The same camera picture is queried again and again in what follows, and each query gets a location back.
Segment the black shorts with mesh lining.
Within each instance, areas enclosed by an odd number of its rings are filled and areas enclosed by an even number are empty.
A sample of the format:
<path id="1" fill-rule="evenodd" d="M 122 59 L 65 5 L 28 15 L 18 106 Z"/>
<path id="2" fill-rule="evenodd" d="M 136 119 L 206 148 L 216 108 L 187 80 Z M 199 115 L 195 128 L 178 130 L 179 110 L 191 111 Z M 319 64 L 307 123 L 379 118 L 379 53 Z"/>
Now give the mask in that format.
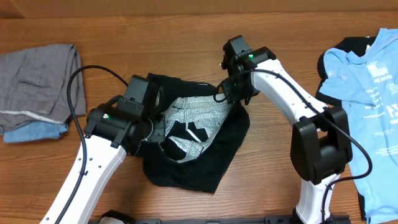
<path id="1" fill-rule="evenodd" d="M 209 83 L 148 74 L 163 89 L 162 142 L 143 141 L 134 156 L 155 185 L 215 193 L 250 127 L 241 103 L 221 101 Z"/>

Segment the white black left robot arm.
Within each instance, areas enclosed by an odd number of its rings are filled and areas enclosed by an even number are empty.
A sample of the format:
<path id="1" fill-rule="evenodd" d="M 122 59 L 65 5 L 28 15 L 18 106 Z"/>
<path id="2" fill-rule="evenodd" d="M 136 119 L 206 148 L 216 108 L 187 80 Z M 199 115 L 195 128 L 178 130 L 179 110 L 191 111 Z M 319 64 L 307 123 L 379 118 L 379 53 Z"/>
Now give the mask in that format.
<path id="1" fill-rule="evenodd" d="M 115 170 L 146 142 L 165 139 L 159 113 L 162 87 L 132 76 L 125 94 L 92 109 L 81 146 L 42 223 L 88 223 Z"/>

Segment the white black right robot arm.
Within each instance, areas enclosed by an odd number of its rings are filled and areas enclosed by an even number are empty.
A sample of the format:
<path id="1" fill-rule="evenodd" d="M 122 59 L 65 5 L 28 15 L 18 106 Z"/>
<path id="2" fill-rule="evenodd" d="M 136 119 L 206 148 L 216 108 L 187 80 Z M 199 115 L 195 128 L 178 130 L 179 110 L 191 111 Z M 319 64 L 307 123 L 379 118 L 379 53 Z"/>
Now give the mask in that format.
<path id="1" fill-rule="evenodd" d="M 331 183 L 353 157 L 345 110 L 329 108 L 307 93 L 267 47 L 252 50 L 239 35 L 224 44 L 223 52 L 220 65 L 228 77 L 219 87 L 225 101 L 247 105 L 263 93 L 292 127 L 290 160 L 302 179 L 300 199 L 292 214 L 268 215 L 265 223 L 350 223 L 349 216 L 329 210 Z"/>

